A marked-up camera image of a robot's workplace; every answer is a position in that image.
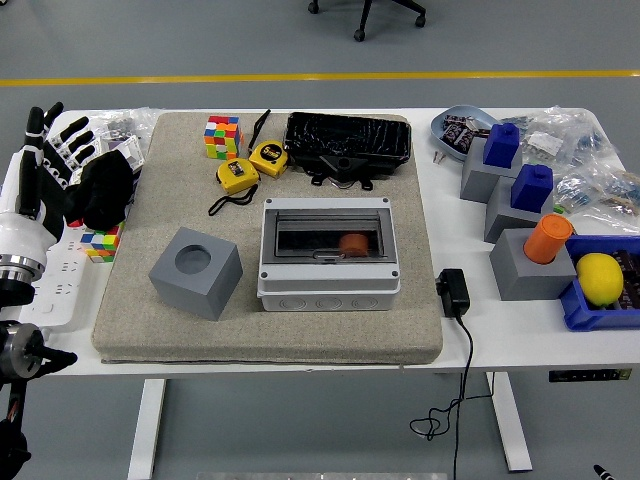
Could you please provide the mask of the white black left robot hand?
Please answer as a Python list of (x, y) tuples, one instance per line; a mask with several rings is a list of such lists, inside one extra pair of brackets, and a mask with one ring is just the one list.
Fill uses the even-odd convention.
[(62, 236), (72, 176), (95, 154), (86, 117), (50, 132), (63, 109), (57, 102), (30, 110), (24, 144), (13, 154), (1, 189), (2, 254), (44, 264)]

